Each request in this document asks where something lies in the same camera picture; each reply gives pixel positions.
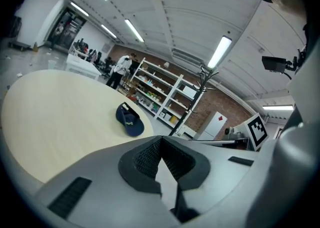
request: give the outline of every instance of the man in white shirt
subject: man in white shirt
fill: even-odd
[[[131,53],[130,56],[122,56],[116,63],[113,73],[110,79],[107,82],[107,86],[111,87],[112,83],[113,89],[116,89],[121,81],[121,78],[126,72],[129,72],[129,68],[132,65],[132,59],[136,57],[134,53]]]
[[[61,21],[59,26],[56,27],[56,29],[54,30],[52,39],[51,39],[51,48],[49,48],[49,50],[53,50],[55,43],[57,42],[57,40],[60,38],[61,33],[64,30],[64,24]]]

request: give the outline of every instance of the desk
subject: desk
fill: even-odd
[[[93,64],[72,54],[68,54],[66,61],[65,71],[81,74],[94,80],[98,80],[98,77],[101,75],[100,71]]]
[[[123,102],[144,123],[138,137],[127,135],[116,120]],[[14,158],[43,183],[89,153],[154,134],[144,112],[121,93],[59,70],[33,72],[16,81],[4,98],[1,123]]]

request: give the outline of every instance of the ceiling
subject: ceiling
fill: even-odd
[[[97,24],[108,27],[117,36],[115,43],[193,72],[199,68],[190,60],[208,64],[222,36],[228,36],[232,45],[218,67],[215,81],[262,115],[289,117],[290,112],[266,113],[262,109],[268,103],[292,104],[293,99],[283,91],[289,79],[264,70],[261,56],[292,60],[306,40],[303,22],[275,5],[260,0],[73,1]],[[144,43],[137,40],[125,18],[132,22]]]

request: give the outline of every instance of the doorway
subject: doorway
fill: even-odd
[[[48,42],[52,42],[54,38],[55,30],[62,24],[63,31],[55,40],[54,48],[62,52],[68,53],[71,44],[73,43],[76,35],[84,25],[86,20],[81,16],[77,15],[74,11],[69,8],[66,8],[61,14],[60,18],[57,20],[56,24],[52,28]]]

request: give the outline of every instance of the white shelving unit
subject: white shelving unit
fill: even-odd
[[[160,78],[159,76],[156,76],[155,73],[150,73],[150,71],[147,71],[145,69],[142,68],[143,64],[147,64],[148,67],[160,74],[165,75],[166,77],[170,77],[171,79],[175,80],[175,84],[171,85],[169,82],[166,82],[165,80],[163,80],[162,78]],[[164,92],[162,92],[161,90],[159,90],[158,88],[154,87],[153,85],[150,85],[149,83],[145,82],[144,80],[142,80],[140,77],[137,76],[138,72],[143,72],[145,76],[150,77],[151,79],[154,79],[158,82],[160,82],[161,84],[163,84],[164,86],[168,87],[170,89],[170,92],[168,94],[165,94]],[[177,100],[174,99],[176,94],[180,94],[183,97],[185,97],[186,99],[188,99],[191,102],[193,101],[194,97],[189,96],[187,93],[185,93],[184,91],[180,90],[179,88],[181,87],[181,85],[184,86],[188,86],[188,87],[196,87],[195,85],[193,85],[192,83],[186,81],[183,79],[183,75],[176,75],[173,74],[165,69],[163,69],[162,67],[159,67],[151,62],[146,61],[146,58],[143,58],[142,62],[140,63],[139,67],[136,69],[134,75],[132,76],[131,80],[133,79],[137,79],[139,82],[141,82],[141,85],[147,85],[148,87],[154,89],[155,91],[159,92],[161,94],[162,97],[165,97],[165,100],[163,101],[163,103],[159,102],[159,100],[149,96],[148,94],[146,94],[145,92],[143,92],[142,90],[138,89],[138,92],[140,94],[142,94],[143,97],[146,97],[147,99],[149,99],[149,101],[156,103],[157,105],[160,106],[160,108],[158,109],[158,112],[155,113],[153,111],[151,111],[151,109],[145,105],[144,103],[140,102],[140,105],[143,106],[144,108],[148,109],[152,114],[154,114],[154,118],[155,119],[160,119],[163,122],[165,122],[166,124],[168,124],[170,127],[174,128],[175,124],[173,124],[170,121],[165,120],[163,117],[160,116],[162,111],[165,111],[166,113],[170,113],[173,116],[176,116],[178,119],[181,119],[181,115],[178,114],[177,112],[175,112],[174,110],[172,110],[171,108],[168,108],[168,106],[170,105],[171,102],[176,103],[177,105],[183,107],[185,110],[188,109],[188,106],[185,106],[184,104],[178,102]],[[201,96],[199,97],[199,99],[196,101],[195,105],[196,106],[198,104],[198,102],[200,101],[201,97],[203,94],[201,94]],[[189,112],[186,116],[186,118],[184,119],[184,121],[182,122],[182,124],[180,125],[180,127],[177,129],[177,132],[180,130],[180,128],[182,127],[182,125],[186,122],[186,120],[188,119],[188,117],[190,116],[191,112]]]

